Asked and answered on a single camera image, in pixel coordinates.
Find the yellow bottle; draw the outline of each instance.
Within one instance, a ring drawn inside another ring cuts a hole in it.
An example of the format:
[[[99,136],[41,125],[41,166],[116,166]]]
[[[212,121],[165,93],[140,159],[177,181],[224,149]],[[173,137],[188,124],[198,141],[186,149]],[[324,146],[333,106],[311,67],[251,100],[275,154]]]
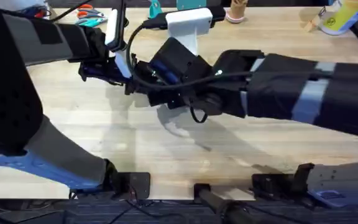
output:
[[[358,21],[358,0],[337,0],[333,6],[336,12],[324,21],[320,29],[331,35],[343,34]]]

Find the teal object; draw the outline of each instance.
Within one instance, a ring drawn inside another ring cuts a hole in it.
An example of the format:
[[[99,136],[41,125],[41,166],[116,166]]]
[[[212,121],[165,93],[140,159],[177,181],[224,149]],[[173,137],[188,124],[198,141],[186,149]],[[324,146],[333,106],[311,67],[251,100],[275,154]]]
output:
[[[158,14],[162,13],[162,9],[161,9],[160,2],[158,0],[150,0],[150,2],[151,2],[151,5],[150,5],[150,11],[149,11],[149,18],[153,19]]]
[[[97,18],[97,19],[80,19],[75,24],[86,27],[96,27],[97,25],[107,21],[107,18]]]
[[[206,0],[177,0],[178,10],[196,9],[206,7]]]

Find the black cover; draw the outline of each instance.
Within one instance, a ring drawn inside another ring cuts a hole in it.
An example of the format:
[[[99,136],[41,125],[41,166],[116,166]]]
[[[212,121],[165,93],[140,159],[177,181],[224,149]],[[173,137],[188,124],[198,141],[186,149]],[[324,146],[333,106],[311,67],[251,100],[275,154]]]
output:
[[[307,73],[294,72],[313,71],[315,66],[316,62],[309,60],[267,55],[248,86],[249,116],[291,119],[292,109],[310,77]]]
[[[60,44],[62,42],[59,31],[52,22],[40,19],[31,19],[30,21],[34,26],[41,44]]]
[[[0,12],[0,153],[23,154],[42,118],[40,99]]]
[[[337,64],[314,124],[358,135],[358,64]]]
[[[83,31],[80,26],[74,26],[71,24],[58,24],[62,34],[65,36],[70,50],[73,53],[73,58],[82,58],[89,56],[90,50],[88,43],[83,35]]]

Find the white bracket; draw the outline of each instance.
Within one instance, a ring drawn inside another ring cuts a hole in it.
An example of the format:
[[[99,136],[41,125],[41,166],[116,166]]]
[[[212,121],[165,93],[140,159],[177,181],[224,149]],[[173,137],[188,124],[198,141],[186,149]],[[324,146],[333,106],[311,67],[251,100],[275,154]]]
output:
[[[166,15],[168,34],[197,55],[197,35],[207,34],[212,13],[208,8],[171,12]]]

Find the wooden tabletop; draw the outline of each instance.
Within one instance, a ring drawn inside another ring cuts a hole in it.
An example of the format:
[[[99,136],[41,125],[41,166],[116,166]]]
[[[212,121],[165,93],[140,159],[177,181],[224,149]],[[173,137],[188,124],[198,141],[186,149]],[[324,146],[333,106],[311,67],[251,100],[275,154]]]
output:
[[[320,10],[307,7],[253,7],[238,25],[216,24],[199,37],[199,53],[213,64],[228,49],[260,49],[320,61],[358,63],[352,33],[306,33],[302,25]],[[58,14],[63,10],[56,9]],[[148,9],[128,9],[126,40],[147,17]],[[73,23],[74,14],[62,19]],[[142,31],[133,52],[149,61],[167,39],[167,31]],[[150,198],[192,198],[195,183],[236,199],[248,193],[255,173],[294,173],[299,164],[358,162],[358,137],[293,121],[240,119],[228,115],[196,124],[185,109],[147,106],[143,95],[125,96],[122,87],[89,79],[78,63],[54,62],[28,70],[52,123],[87,151],[110,159],[118,171],[150,172]],[[0,198],[67,198],[65,185],[0,167]]]

